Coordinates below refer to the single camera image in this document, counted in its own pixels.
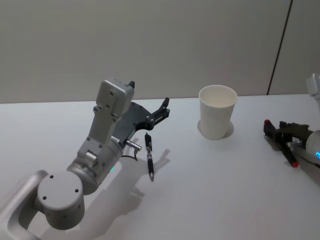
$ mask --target black pen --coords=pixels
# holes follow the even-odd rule
[[[152,160],[152,144],[151,144],[151,136],[146,133],[144,135],[144,140],[145,140],[145,147],[146,147],[146,158],[147,158],[147,163],[148,163],[148,169],[149,169],[149,177],[150,180],[153,181],[155,179],[155,171],[154,171],[154,162]]]

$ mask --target white table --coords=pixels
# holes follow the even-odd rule
[[[150,111],[162,100],[137,100]],[[93,119],[94,102],[0,105],[0,197],[27,173],[64,170]],[[155,180],[146,154],[123,158],[99,189],[85,197],[73,229],[59,231],[38,213],[29,230],[43,240],[314,240],[320,236],[320,176],[293,169],[264,138],[270,119],[320,129],[308,95],[244,96],[235,106],[234,133],[208,140],[198,131],[199,100],[171,99],[170,117],[152,132]],[[144,146],[145,131],[134,138]]]

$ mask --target white paper cup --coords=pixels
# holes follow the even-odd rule
[[[223,138],[238,100],[237,93],[227,86],[210,85],[201,89],[199,99],[202,135],[212,140]]]

